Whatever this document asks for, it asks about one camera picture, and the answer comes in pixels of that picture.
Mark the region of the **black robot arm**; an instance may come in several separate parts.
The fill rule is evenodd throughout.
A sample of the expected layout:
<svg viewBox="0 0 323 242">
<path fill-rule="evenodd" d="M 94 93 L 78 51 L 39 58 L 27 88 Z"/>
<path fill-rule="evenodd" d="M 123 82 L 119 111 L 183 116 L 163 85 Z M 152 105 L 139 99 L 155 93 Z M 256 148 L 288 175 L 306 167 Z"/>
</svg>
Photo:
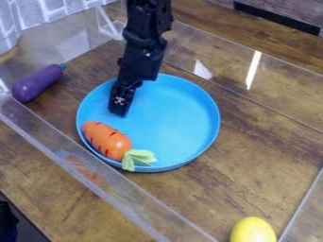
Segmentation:
<svg viewBox="0 0 323 242">
<path fill-rule="evenodd" d="M 172 29 L 171 0 L 127 0 L 126 51 L 119 59 L 119 76 L 112 85 L 108 110 L 126 116 L 136 89 L 144 80 L 156 80 Z"/>
</svg>

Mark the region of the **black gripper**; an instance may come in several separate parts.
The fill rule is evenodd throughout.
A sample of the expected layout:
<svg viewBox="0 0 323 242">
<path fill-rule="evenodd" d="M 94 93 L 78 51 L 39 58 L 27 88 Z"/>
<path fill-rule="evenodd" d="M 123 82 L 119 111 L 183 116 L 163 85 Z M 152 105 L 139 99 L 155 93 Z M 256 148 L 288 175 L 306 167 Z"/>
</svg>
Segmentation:
<svg viewBox="0 0 323 242">
<path fill-rule="evenodd" d="M 130 110 L 135 91 L 144 80 L 156 80 L 168 42 L 156 40 L 152 45 L 127 42 L 120 61 L 118 81 L 111 87 L 108 110 L 126 116 Z"/>
</svg>

